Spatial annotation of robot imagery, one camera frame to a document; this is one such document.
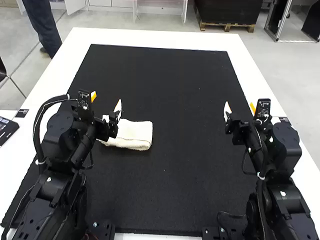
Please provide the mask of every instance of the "white towel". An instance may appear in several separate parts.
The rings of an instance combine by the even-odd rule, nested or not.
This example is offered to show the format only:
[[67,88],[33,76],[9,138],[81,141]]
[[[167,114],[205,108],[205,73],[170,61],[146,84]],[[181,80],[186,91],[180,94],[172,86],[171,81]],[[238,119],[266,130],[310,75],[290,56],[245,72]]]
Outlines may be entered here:
[[[103,115],[109,122],[109,116]],[[129,121],[121,118],[118,123],[116,138],[109,137],[107,142],[99,140],[106,146],[145,151],[151,147],[153,124],[151,121]]]

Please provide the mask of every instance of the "black box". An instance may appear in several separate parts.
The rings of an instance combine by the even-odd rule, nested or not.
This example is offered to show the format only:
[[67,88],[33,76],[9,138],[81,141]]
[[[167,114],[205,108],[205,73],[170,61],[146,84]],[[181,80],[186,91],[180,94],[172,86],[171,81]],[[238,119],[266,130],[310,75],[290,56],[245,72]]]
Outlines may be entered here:
[[195,0],[201,20],[215,24],[256,24],[263,0]]
[[18,123],[0,116],[0,147],[12,136],[19,128]]

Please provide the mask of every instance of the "concrete floor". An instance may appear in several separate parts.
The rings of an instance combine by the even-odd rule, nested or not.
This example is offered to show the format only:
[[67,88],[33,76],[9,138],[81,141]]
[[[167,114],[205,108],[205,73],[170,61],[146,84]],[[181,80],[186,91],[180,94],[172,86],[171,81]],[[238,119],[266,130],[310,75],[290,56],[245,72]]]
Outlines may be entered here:
[[[53,13],[62,40],[73,27],[200,32],[192,7],[188,9],[186,24],[182,24],[179,16],[172,15],[141,14],[133,23],[132,13],[128,12],[79,11],[67,15],[64,10],[54,10]],[[240,35],[320,168],[317,125],[320,113],[315,111],[320,103],[320,43],[274,43],[263,29],[266,18],[266,13],[260,14],[254,34],[242,28],[231,28],[230,32]],[[281,39],[307,40],[299,31],[301,25],[299,16],[291,14]],[[28,17],[21,16],[17,8],[0,7],[0,31],[2,60],[8,73],[13,73],[12,78],[28,95],[50,59],[39,53],[41,45],[37,34]],[[206,32],[223,33],[223,30],[216,27]],[[9,81],[0,89],[0,96],[0,109],[19,109],[24,101]]]

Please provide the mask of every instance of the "black mat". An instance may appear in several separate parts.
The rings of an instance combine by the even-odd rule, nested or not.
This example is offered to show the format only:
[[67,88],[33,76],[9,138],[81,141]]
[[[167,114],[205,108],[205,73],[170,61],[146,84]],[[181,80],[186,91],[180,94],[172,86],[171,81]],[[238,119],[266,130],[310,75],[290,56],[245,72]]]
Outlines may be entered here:
[[[118,232],[200,236],[218,211],[245,212],[256,178],[242,173],[244,147],[224,133],[226,100],[252,115],[226,52],[92,45],[68,92],[79,88],[97,91],[96,116],[121,98],[123,118],[153,122],[148,151],[95,143],[89,224],[111,219]],[[4,222],[37,172],[32,165]]]

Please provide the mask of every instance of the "person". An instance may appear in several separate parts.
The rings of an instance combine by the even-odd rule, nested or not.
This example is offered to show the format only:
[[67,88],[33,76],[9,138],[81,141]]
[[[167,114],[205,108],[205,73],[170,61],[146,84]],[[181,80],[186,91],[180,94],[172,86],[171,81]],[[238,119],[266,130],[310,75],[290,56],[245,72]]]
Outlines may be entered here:
[[22,0],[32,27],[38,33],[42,44],[40,49],[53,58],[60,48],[62,41],[51,11],[49,0]]

